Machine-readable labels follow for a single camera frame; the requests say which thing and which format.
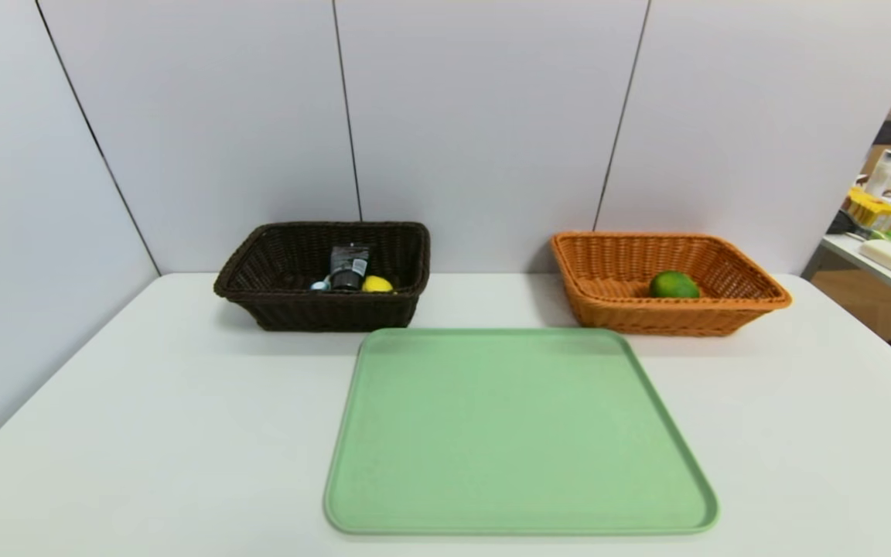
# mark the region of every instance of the plastic tray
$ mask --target plastic tray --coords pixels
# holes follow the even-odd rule
[[[358,535],[665,535],[718,505],[621,336],[383,329],[360,348],[325,511]]]

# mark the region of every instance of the yellow fruit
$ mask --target yellow fruit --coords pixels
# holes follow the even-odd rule
[[[651,279],[648,293],[654,299],[697,299],[700,288],[683,272],[665,271]]]
[[[369,275],[364,281],[364,292],[393,292],[394,286],[387,279],[377,275]]]

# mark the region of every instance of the lime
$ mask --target lime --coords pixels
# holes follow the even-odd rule
[[[665,271],[651,279],[648,293],[655,299],[697,299],[700,288],[685,272]]]

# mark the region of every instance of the wicker basket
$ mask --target wicker basket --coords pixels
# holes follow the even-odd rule
[[[565,232],[551,240],[566,295],[586,327],[646,335],[725,336],[792,298],[720,237]],[[648,282],[680,271],[700,299],[654,299]]]
[[[370,249],[368,274],[395,292],[316,292],[333,246]],[[428,229],[417,222],[290,222],[254,230],[229,258],[215,293],[268,331],[374,331],[407,327],[428,282]]]

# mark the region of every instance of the orange wicker basket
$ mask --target orange wicker basket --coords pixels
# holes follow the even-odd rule
[[[725,336],[792,297],[754,261],[704,234],[563,232],[551,240],[566,296],[585,327],[644,335]],[[663,271],[690,275],[700,299],[654,299]]]

